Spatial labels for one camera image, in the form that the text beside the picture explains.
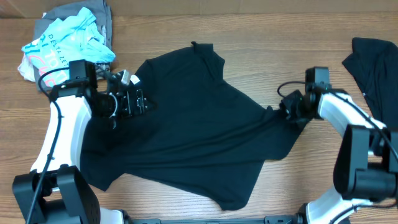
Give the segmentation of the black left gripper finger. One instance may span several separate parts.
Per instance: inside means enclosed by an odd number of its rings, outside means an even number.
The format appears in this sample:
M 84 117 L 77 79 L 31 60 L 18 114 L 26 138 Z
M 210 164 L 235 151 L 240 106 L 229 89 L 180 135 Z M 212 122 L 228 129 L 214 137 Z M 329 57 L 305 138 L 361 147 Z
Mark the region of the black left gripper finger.
M 136 112 L 135 114 L 145 114 L 153 110 L 155 103 L 151 102 L 144 94 L 142 89 L 136 91 Z
M 131 116 L 131 104 L 130 104 L 130 97 L 129 97 L 129 92 L 126 92 L 126 95 L 124 96 L 124 113 L 127 117 Z

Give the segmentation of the black t-shirt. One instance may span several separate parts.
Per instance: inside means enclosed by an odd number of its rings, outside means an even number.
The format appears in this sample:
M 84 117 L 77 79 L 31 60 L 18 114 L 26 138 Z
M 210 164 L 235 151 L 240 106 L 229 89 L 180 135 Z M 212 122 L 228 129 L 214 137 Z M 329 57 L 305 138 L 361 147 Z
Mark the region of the black t-shirt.
M 302 127 L 264 108 L 223 78 L 212 44 L 146 60 L 137 70 L 149 105 L 142 115 L 111 121 L 93 116 L 80 170 L 107 190 L 123 174 L 214 200 L 223 210 L 246 206 L 266 160 L 281 160 Z

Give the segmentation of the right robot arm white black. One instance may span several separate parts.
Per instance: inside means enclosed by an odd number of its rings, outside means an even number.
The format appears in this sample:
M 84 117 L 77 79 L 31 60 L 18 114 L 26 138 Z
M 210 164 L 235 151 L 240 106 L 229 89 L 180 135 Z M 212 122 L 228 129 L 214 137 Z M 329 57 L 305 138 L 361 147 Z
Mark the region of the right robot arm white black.
M 333 185 L 318 199 L 302 205 L 295 223 L 349 223 L 360 208 L 384 208 L 397 199 L 397 131 L 372 118 L 341 89 L 307 85 L 283 97 L 287 119 L 303 124 L 328 121 L 342 137 Z

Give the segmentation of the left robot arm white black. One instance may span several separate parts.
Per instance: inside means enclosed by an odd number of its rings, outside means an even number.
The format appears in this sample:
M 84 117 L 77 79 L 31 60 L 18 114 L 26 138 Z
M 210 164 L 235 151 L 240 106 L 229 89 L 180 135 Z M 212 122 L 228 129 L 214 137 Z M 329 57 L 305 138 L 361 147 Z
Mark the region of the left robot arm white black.
M 132 223 L 124 210 L 99 201 L 80 172 L 83 137 L 92 116 L 116 120 L 145 113 L 148 105 L 135 74 L 112 73 L 86 60 L 62 68 L 69 76 L 48 89 L 37 84 L 50 102 L 50 121 L 40 153 L 27 174 L 17 175 L 12 191 L 26 223 Z

